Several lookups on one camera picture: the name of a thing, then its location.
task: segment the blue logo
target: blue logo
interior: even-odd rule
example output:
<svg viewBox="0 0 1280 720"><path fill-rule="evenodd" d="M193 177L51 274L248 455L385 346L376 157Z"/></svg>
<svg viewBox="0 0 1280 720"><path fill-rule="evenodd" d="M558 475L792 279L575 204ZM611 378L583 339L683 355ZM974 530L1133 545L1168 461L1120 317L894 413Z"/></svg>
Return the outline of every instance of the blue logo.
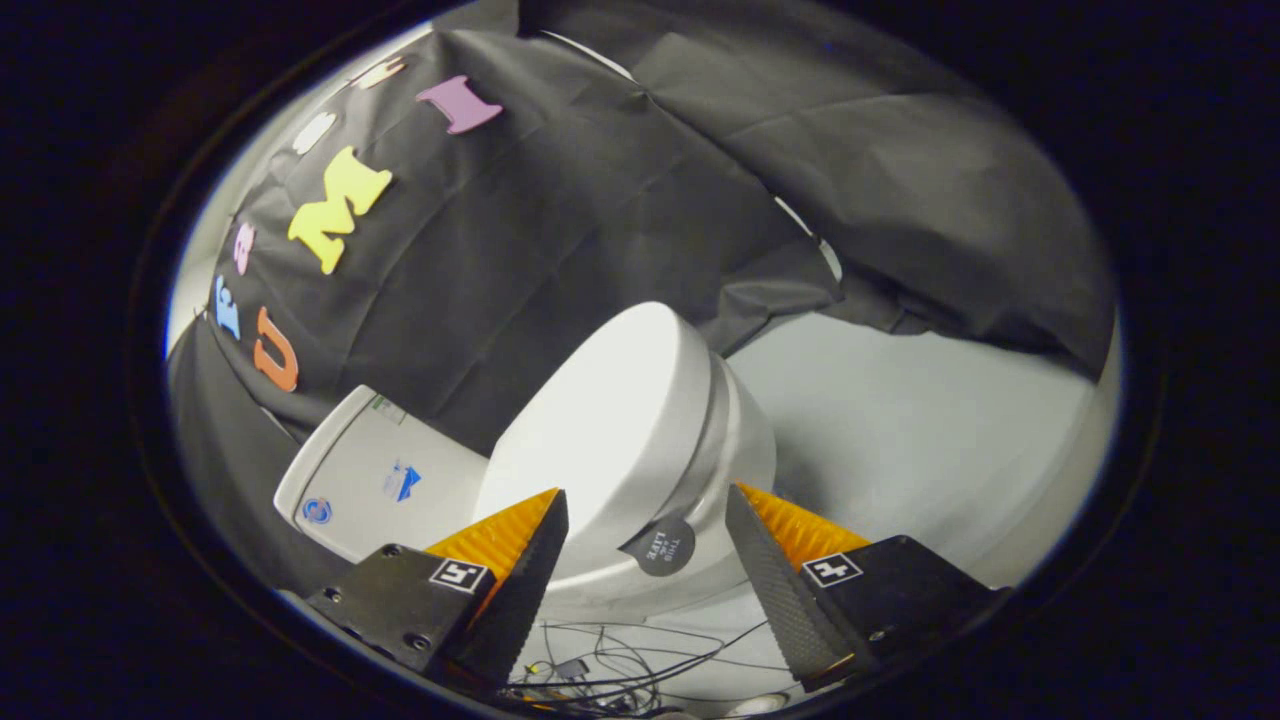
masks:
<svg viewBox="0 0 1280 720"><path fill-rule="evenodd" d="M422 475L419 475L417 470L408 465L401 465L399 460L397 460L396 466L392 468L392 474L387 475L383 480L383 492L396 502L404 502L408 500L410 488L421 479Z"/></svg>
<svg viewBox="0 0 1280 720"><path fill-rule="evenodd" d="M324 525L333 519L333 509L329 507L328 500L323 497L312 497L302 503L302 516L316 525Z"/></svg>
<svg viewBox="0 0 1280 720"><path fill-rule="evenodd" d="M417 484L422 479L422 475L417 474L417 470L412 468L404 468L404 484L401 486L401 495L396 498L396 502L403 502L408 500L408 488Z"/></svg>

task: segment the yellow letter m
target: yellow letter m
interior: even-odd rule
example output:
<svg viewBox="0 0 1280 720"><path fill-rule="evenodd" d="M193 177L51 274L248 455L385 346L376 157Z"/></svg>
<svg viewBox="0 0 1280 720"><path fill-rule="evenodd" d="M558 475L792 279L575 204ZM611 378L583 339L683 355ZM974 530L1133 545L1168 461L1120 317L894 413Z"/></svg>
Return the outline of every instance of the yellow letter m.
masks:
<svg viewBox="0 0 1280 720"><path fill-rule="evenodd" d="M301 240L320 259L320 272L333 273L346 245L328 233L356 229L352 213L367 213L390 182L390 170L375 172L356 160L355 147L343 147L324 170L324 201L298 208L289 223L289 240Z"/></svg>

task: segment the toilet lid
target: toilet lid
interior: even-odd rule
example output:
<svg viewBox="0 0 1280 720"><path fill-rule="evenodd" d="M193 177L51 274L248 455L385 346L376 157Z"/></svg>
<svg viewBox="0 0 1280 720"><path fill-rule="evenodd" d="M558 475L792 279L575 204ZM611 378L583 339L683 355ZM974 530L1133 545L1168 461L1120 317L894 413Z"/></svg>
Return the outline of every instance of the toilet lid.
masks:
<svg viewBox="0 0 1280 720"><path fill-rule="evenodd" d="M689 465L710 398L710 364L698 332L666 305L616 315L498 439L472 520L561 487L566 551L616 550L653 519Z"/></svg>

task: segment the round sticker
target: round sticker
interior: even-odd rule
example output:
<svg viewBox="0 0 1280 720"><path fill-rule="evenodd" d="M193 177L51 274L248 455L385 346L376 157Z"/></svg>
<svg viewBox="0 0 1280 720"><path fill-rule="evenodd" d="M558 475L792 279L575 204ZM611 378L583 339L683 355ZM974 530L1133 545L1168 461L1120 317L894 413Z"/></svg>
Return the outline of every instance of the round sticker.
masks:
<svg viewBox="0 0 1280 720"><path fill-rule="evenodd" d="M328 500L312 497L302 503L302 516L317 525L324 525L333 518L333 509L329 507Z"/></svg>
<svg viewBox="0 0 1280 720"><path fill-rule="evenodd" d="M636 559L648 575L666 578L678 573L694 557L694 529L680 518L663 518L635 539L620 547Z"/></svg>

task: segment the white toilet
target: white toilet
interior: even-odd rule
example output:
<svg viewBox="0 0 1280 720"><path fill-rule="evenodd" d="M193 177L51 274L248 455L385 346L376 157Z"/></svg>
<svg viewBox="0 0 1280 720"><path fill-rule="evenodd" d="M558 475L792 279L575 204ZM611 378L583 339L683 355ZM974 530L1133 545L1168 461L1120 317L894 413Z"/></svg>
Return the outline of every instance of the white toilet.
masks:
<svg viewBox="0 0 1280 720"><path fill-rule="evenodd" d="M312 433L275 493L298 530L352 562L428 547L552 487L570 528L543 615L641 619L745 579L724 529L731 482L772 488L767 418L698 332L659 302L586 340L498 439L462 447L367 387Z"/></svg>

